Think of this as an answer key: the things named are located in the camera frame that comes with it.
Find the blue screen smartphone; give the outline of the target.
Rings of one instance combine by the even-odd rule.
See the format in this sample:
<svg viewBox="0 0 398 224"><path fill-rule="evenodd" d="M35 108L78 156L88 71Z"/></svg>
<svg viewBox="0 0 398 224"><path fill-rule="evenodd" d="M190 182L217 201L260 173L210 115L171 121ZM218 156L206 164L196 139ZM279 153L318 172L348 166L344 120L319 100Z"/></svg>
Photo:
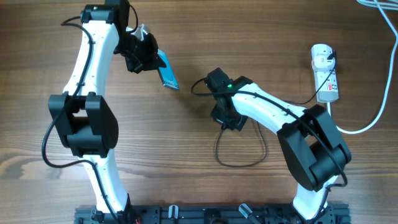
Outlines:
<svg viewBox="0 0 398 224"><path fill-rule="evenodd" d="M158 69L158 73L159 73L159 76L160 76L163 86L166 88L173 89L173 90L179 90L178 82L177 82L175 75L172 71L172 67L169 63L167 55L165 54L164 51L159 49L158 56L166 64L166 67L159 67L159 69Z"/></svg>

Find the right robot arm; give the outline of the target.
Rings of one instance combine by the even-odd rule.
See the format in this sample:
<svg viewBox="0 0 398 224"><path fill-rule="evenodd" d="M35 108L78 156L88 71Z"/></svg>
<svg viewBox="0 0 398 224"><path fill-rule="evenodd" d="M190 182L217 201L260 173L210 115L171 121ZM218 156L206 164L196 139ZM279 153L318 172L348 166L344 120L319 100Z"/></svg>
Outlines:
<svg viewBox="0 0 398 224"><path fill-rule="evenodd" d="M291 105L266 92L247 77L230 79L220 68L204 79L216 100L211 112L222 130L241 130L251 118L278 138L287 167L298 183L294 209L309 223L327 208L331 189L346 187L345 166L351 153L329 113L320 105Z"/></svg>

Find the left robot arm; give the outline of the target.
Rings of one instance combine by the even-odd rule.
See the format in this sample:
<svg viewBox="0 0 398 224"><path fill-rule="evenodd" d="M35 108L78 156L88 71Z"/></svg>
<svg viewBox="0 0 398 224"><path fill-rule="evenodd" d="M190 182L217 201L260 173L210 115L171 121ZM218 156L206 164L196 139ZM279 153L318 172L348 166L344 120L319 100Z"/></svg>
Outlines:
<svg viewBox="0 0 398 224"><path fill-rule="evenodd" d="M111 59L122 55L129 72L155 70L164 87L179 85L164 51L144 24L128 26L135 13L128 1L89 4L79 16L63 22L79 28L82 39L73 73L59 95L49 98L49 130L83 164L96 195L96 205L78 209L77 223L135 223L129 194L123 187L114 149L119 126L104 95Z"/></svg>

